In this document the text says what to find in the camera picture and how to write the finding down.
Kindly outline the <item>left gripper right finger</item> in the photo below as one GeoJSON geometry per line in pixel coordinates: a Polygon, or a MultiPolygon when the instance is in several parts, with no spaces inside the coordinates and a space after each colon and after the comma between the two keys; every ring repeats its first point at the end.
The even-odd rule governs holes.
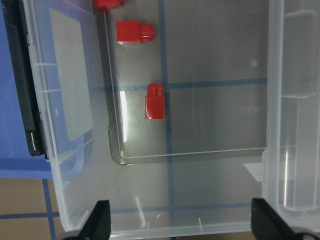
{"type": "Polygon", "coordinates": [[[251,201],[251,232],[257,240],[318,240],[307,229],[292,228],[263,198],[251,201]]]}

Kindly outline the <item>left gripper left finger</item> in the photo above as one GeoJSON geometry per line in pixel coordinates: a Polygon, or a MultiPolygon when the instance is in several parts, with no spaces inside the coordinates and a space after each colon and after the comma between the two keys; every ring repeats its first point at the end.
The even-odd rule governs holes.
{"type": "Polygon", "coordinates": [[[109,240],[111,210],[109,200],[99,200],[80,230],[60,234],[58,240],[109,240]]]}

